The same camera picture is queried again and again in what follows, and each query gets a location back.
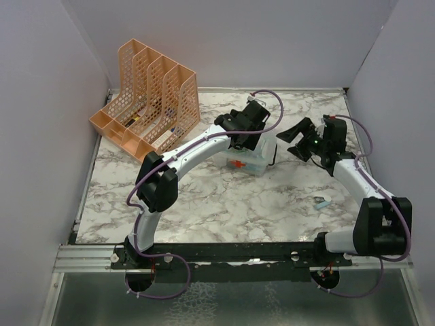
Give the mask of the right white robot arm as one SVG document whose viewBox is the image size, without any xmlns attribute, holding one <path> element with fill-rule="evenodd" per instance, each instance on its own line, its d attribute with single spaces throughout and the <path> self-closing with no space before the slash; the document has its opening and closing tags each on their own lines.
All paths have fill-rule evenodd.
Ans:
<svg viewBox="0 0 435 326">
<path fill-rule="evenodd" d="M 300 135 L 299 142 L 288 151 L 303 162 L 319 157 L 321 167 L 345 187 L 359 206 L 351 230 L 318 235 L 321 244 L 313 247 L 313 260 L 327 266 L 337 253 L 347 253 L 402 261 L 411 251 L 411 201 L 387 191 L 361 166 L 363 155 L 347 151 L 350 119 L 346 115 L 325 115 L 321 125 L 316 126 L 305 117 L 277 134 L 286 143 Z"/>
</svg>

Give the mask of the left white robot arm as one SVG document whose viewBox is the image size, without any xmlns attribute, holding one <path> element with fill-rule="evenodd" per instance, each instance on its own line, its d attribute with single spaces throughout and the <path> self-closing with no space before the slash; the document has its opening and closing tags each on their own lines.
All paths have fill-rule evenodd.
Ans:
<svg viewBox="0 0 435 326">
<path fill-rule="evenodd" d="M 126 204 L 139 209 L 132 232 L 126 240 L 131 246 L 126 259 L 142 268 L 150 260 L 154 235 L 162 213 L 178 198 L 179 181 L 207 158 L 235 149 L 253 150 L 264 132 L 270 112 L 258 101 L 251 100 L 242 111 L 219 115 L 214 123 L 196 138 L 163 154 L 149 152 L 143 159 L 135 186 Z"/>
</svg>

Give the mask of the clear plastic box lid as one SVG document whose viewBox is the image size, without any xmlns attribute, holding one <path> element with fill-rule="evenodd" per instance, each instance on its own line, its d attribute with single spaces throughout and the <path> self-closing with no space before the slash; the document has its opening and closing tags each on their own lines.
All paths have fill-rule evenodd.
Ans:
<svg viewBox="0 0 435 326">
<path fill-rule="evenodd" d="M 272 164 L 275 157 L 276 148 L 277 142 L 275 135 L 271 133 L 264 133 L 261 134 L 254 153 L 258 158 L 262 158 L 268 164 Z"/>
</svg>

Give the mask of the clear plastic medicine box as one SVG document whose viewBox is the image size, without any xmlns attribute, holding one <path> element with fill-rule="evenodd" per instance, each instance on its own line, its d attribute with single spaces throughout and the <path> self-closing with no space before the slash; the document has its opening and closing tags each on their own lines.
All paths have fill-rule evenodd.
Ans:
<svg viewBox="0 0 435 326">
<path fill-rule="evenodd" d="M 273 166 L 275 164 L 276 155 L 277 148 L 275 150 L 273 163 L 268 164 L 262 158 L 258 158 L 255 155 L 254 150 L 236 150 L 234 148 L 230 148 L 215 154 L 213 156 L 213 163 L 220 168 L 228 168 L 251 175 L 262 176 L 269 166 Z"/>
</svg>

